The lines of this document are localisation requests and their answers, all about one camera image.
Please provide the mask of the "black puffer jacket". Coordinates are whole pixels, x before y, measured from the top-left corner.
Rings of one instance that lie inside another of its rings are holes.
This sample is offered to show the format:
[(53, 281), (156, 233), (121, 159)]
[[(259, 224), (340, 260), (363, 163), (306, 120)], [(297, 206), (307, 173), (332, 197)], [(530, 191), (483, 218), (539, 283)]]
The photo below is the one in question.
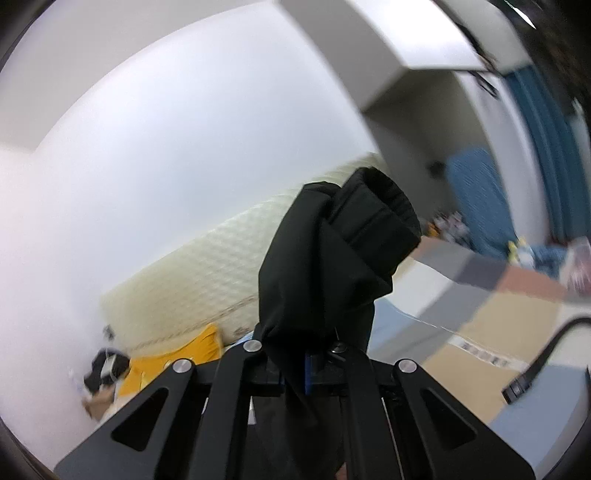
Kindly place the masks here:
[(335, 347), (367, 350), (375, 302), (420, 240), (410, 200), (379, 169), (301, 188), (259, 269), (256, 339), (286, 391), (253, 402), (262, 457), (246, 478), (335, 478), (344, 463), (339, 404), (311, 392), (312, 369)]

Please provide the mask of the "yellow crown pillow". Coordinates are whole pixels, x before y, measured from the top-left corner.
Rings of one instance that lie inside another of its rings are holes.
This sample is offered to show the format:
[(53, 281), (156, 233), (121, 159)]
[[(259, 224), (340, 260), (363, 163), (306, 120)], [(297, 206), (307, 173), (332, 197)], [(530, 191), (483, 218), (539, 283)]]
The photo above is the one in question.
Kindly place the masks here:
[(218, 360), (221, 355), (221, 335), (214, 324), (208, 324), (197, 337), (176, 350), (160, 355), (132, 358), (117, 396), (137, 394), (177, 360), (186, 359), (198, 365)]

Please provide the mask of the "wooden bedside table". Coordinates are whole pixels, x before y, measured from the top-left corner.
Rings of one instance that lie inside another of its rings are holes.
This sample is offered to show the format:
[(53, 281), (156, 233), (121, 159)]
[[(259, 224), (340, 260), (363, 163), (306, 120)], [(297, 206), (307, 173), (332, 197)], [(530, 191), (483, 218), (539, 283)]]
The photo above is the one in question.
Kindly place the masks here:
[(86, 413), (94, 421), (100, 421), (105, 412), (114, 402), (115, 385), (109, 385), (100, 389), (90, 398), (82, 400), (82, 406)]

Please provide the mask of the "checkered patchwork bed quilt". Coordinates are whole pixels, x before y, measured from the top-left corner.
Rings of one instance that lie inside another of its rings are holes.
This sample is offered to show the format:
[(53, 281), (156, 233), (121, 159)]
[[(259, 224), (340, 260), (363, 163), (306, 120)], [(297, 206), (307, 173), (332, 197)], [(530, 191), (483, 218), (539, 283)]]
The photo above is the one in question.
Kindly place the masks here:
[(502, 390), (568, 321), (589, 316), (544, 274), (425, 237), (377, 300), (370, 358), (411, 358), (486, 423), (544, 478), (590, 409), (590, 330), (568, 332), (534, 380), (509, 405)]

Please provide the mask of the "cream quilted headboard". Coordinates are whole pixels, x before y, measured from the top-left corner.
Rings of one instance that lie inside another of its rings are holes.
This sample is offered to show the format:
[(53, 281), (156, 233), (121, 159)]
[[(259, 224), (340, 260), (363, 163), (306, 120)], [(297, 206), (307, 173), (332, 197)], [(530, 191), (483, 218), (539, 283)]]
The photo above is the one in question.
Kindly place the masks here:
[(297, 184), (144, 267), (101, 298), (116, 346), (130, 356), (176, 349), (214, 324), (225, 345), (259, 320), (257, 276)]

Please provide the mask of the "blue towel on chair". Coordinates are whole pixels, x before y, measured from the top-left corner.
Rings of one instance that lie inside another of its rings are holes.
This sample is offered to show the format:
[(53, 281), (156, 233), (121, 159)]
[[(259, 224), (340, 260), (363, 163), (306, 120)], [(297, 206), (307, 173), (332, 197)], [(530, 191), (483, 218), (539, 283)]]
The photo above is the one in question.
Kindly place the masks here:
[(506, 260), (508, 244), (517, 240), (505, 190), (487, 150), (468, 148), (450, 157), (446, 179), (481, 255)]

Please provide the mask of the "teal blue curtain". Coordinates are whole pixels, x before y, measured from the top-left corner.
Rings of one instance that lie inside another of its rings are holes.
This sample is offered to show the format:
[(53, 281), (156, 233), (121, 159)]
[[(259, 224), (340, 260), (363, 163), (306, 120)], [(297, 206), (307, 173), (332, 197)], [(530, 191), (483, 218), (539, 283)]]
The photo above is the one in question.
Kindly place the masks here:
[(537, 155), (551, 238), (566, 243), (590, 235), (590, 195), (572, 129), (533, 66), (504, 79), (525, 120)]

